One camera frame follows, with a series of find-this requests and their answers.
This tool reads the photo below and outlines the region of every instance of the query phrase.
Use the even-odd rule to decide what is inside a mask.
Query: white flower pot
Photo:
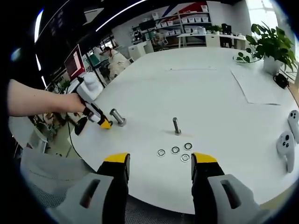
[[[264,56],[263,57],[263,70],[271,75],[276,75],[280,69],[280,67],[283,65],[284,63],[278,60],[274,60],[274,58],[272,56],[267,57]]]

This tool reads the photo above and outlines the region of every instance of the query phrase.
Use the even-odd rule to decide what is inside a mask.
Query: potted plant
[[[285,36],[284,30],[276,27],[270,29],[265,23],[265,26],[252,24],[251,31],[256,34],[256,37],[246,35],[246,40],[250,43],[250,48],[246,51],[251,54],[256,61],[264,60],[263,70],[267,73],[275,75],[280,67],[284,64],[289,66],[293,71],[295,64],[295,55],[291,50],[293,43]],[[239,52],[237,61],[250,63],[249,56],[244,56]]]
[[[222,28],[220,26],[213,25],[213,26],[208,26],[206,28],[206,30],[210,31],[211,34],[217,34],[217,35],[219,35],[219,32],[222,31]]]

